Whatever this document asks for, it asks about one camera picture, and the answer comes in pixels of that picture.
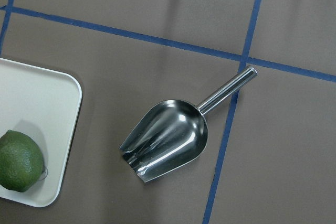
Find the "metal handle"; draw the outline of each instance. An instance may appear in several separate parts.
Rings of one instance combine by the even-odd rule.
[[[242,72],[235,75],[227,83],[201,102],[197,106],[198,109],[203,115],[205,115],[257,75],[257,71],[252,66],[247,66]]]

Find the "blue stripe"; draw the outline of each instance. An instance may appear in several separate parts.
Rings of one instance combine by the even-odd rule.
[[[257,66],[261,66],[261,67],[277,69],[277,70],[281,70],[281,71],[289,72],[289,73],[296,73],[302,76],[309,76],[309,77],[321,79],[324,81],[336,82],[336,76],[332,74],[317,72],[317,71],[308,70],[304,68],[293,67],[293,66],[289,66],[285,64],[275,63],[275,62],[271,62],[267,60],[260,60],[260,59],[251,58],[251,57],[248,58],[247,62],[250,64],[257,65]]]
[[[7,32],[9,20],[10,20],[10,15],[12,13],[12,7],[13,7],[14,0],[8,0],[7,6],[2,6],[1,9],[6,10],[4,21],[2,23],[2,28],[1,28],[1,33],[0,33],[0,55],[2,52],[2,45],[5,40],[5,35]]]
[[[18,13],[18,14],[23,14],[31,17],[39,17],[43,18],[46,20],[51,20],[54,22],[59,22],[67,25],[72,25],[72,26],[78,26],[78,27],[83,27],[83,28],[88,28],[91,30],[96,30],[96,31],[101,31],[103,33],[109,33],[109,34],[115,34],[127,38],[132,38],[132,39],[137,39],[137,40],[142,40],[142,41],[147,41],[159,45],[164,45],[164,46],[169,46],[169,47],[175,47],[179,49],[184,49],[188,51],[193,51],[193,52],[199,52],[201,54],[206,54],[206,55],[211,55],[211,56],[216,56],[220,58],[225,58],[225,59],[230,59],[230,60],[235,60],[235,61],[240,61],[240,55],[236,54],[231,54],[229,52],[224,52],[224,51],[219,51],[215,49],[210,49],[206,47],[200,47],[196,45],[191,45],[187,43],[182,43],[178,41],[173,41],[169,39],[164,39],[160,37],[155,37],[155,36],[150,36],[150,35],[145,35],[145,34],[139,34],[135,33],[133,31],[127,31],[127,30],[122,30],[118,28],[113,28],[113,27],[108,27],[104,25],[98,25],[90,22],[84,22],[76,19],[71,19],[71,18],[65,18],[57,15],[48,15],[40,12],[36,12],[33,10],[28,10],[28,9],[23,9],[19,7],[13,7],[13,13]]]
[[[257,18],[258,18],[260,5],[261,5],[261,0],[254,1],[253,10],[252,10],[251,17],[250,17],[250,22],[249,22],[247,34],[245,37],[243,54],[242,54],[242,57],[239,63],[238,72],[241,72],[245,68],[246,63],[248,61],[249,51],[251,48],[254,30],[257,24]],[[205,211],[204,211],[203,224],[208,224],[210,221],[210,217],[211,217],[211,213],[212,213],[212,209],[213,209],[213,205],[214,205],[214,201],[216,197],[217,187],[219,183],[220,173],[223,167],[226,147],[227,147],[227,143],[229,140],[230,131],[231,131],[231,127],[232,127],[232,123],[233,123],[233,119],[234,119],[234,115],[235,115],[235,111],[237,107],[238,95],[239,95],[239,92],[235,93],[231,98],[229,111],[228,111],[228,115],[227,115],[226,123],[225,123],[225,129],[224,129],[224,133],[222,137],[222,142],[221,142],[221,146],[219,148],[219,153],[217,157],[214,179],[211,183],[208,201],[207,201]]]

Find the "scoop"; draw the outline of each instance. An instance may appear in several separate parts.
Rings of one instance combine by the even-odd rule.
[[[183,100],[158,103],[119,147],[123,158],[144,182],[191,162],[206,146],[204,115],[256,75],[246,67],[197,106]]]

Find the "plastic tray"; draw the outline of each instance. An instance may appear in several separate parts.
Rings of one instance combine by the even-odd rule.
[[[24,193],[0,186],[0,197],[33,207],[57,198],[81,99],[78,81],[66,73],[0,59],[0,136],[7,130],[30,136],[48,169],[47,177]]]

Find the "lime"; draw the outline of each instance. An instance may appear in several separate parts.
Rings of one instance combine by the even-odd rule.
[[[9,130],[0,138],[0,185],[23,193],[39,179],[43,168],[42,152],[29,136]]]

